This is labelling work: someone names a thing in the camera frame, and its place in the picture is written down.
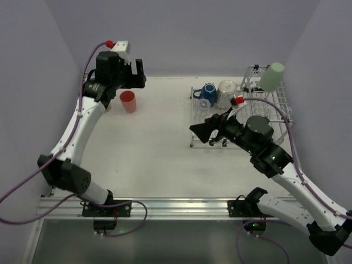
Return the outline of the pink plastic cup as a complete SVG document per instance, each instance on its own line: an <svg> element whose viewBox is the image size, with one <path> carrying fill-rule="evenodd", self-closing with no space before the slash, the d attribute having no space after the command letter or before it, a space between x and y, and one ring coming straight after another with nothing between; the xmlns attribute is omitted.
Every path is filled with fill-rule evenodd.
<svg viewBox="0 0 352 264"><path fill-rule="evenodd" d="M136 97L132 91L122 92L119 99L126 112L134 113L136 111Z"/></svg>

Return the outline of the green plastic cup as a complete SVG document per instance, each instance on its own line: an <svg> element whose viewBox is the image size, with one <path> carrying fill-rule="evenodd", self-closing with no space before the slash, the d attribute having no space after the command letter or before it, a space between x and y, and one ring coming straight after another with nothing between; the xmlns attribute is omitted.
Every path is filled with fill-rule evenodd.
<svg viewBox="0 0 352 264"><path fill-rule="evenodd" d="M265 92L273 92L281 84L285 71L285 66L282 63L272 63L259 81L259 87Z"/></svg>

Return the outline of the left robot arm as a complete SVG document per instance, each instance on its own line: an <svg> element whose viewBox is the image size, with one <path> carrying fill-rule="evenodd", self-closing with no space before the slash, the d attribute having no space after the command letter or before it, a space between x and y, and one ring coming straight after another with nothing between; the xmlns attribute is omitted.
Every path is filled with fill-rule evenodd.
<svg viewBox="0 0 352 264"><path fill-rule="evenodd" d="M81 167L86 144L119 89L143 89L146 76L142 59L136 59L136 73L131 63L117 52L102 51L96 67L83 79L74 113L62 137L49 155L40 155L37 164L46 182L68 191L84 201L105 205L112 194L92 180Z"/></svg>

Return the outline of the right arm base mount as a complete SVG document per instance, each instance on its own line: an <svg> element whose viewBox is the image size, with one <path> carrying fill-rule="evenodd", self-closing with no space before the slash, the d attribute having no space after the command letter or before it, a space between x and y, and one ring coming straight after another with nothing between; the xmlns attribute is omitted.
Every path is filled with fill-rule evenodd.
<svg viewBox="0 0 352 264"><path fill-rule="evenodd" d="M256 187L247 196L239 195L234 200L227 201L227 210L230 218L242 217L242 223L245 225L244 229L250 234L262 235L267 227L266 222L254 222L249 223L249 218L259 218L260 220L266 220L267 217L273 218L273 216L262 213L257 203L259 198L268 192L265 189Z"/></svg>

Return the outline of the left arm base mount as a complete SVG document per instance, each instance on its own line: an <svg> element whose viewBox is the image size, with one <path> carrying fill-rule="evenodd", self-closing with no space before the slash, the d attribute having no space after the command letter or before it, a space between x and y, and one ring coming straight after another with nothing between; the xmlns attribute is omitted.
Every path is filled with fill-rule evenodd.
<svg viewBox="0 0 352 264"><path fill-rule="evenodd" d="M117 226L118 218L130 217L132 204L127 200L112 200L108 207L97 206L88 201L81 201L82 216L93 218L93 229L101 235L111 233Z"/></svg>

